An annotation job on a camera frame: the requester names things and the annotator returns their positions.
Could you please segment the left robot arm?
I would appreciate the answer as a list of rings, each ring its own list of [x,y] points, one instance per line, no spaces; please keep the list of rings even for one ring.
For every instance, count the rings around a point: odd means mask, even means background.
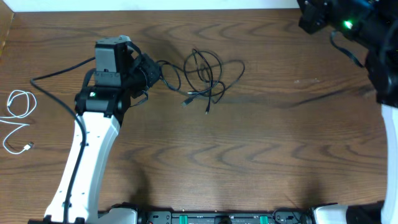
[[[135,208],[117,205],[100,214],[98,200],[109,152],[131,101],[148,99],[160,68],[126,35],[96,41],[96,67],[75,96],[73,142],[58,189],[41,223],[139,223]]]

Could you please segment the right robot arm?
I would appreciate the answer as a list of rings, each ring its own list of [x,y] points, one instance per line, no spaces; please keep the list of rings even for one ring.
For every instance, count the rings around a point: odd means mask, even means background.
[[[365,62],[347,49],[337,50],[368,71],[381,105],[387,136],[387,190],[383,204],[324,205],[312,210],[313,223],[397,223],[397,1],[396,0],[297,0],[298,22],[314,34],[331,26],[337,33],[368,50]]]

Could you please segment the black cable barrel plug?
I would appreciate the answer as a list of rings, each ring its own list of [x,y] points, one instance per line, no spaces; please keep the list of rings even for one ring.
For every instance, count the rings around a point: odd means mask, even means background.
[[[207,61],[205,56],[203,54],[208,54],[211,55],[216,59],[218,62],[217,66],[220,68],[220,74],[218,75],[218,78],[215,78],[215,75],[213,73],[213,67],[214,65],[210,65],[210,63]],[[192,71],[187,70],[187,63],[188,61],[193,57],[196,69]],[[188,74],[189,73],[196,73],[199,77],[199,79],[205,83],[205,89],[204,90],[197,90],[191,83]],[[193,91],[187,92],[189,97],[182,102],[182,106],[187,106],[190,104],[195,98],[199,96],[203,96],[208,99],[208,104],[205,110],[205,114],[208,114],[210,112],[210,104],[217,104],[220,99],[222,99],[224,92],[225,92],[225,84],[221,81],[221,77],[223,74],[223,67],[221,60],[213,53],[205,50],[197,50],[197,49],[192,49],[191,54],[184,60],[183,63],[183,74],[188,82],[189,86],[192,88]]]

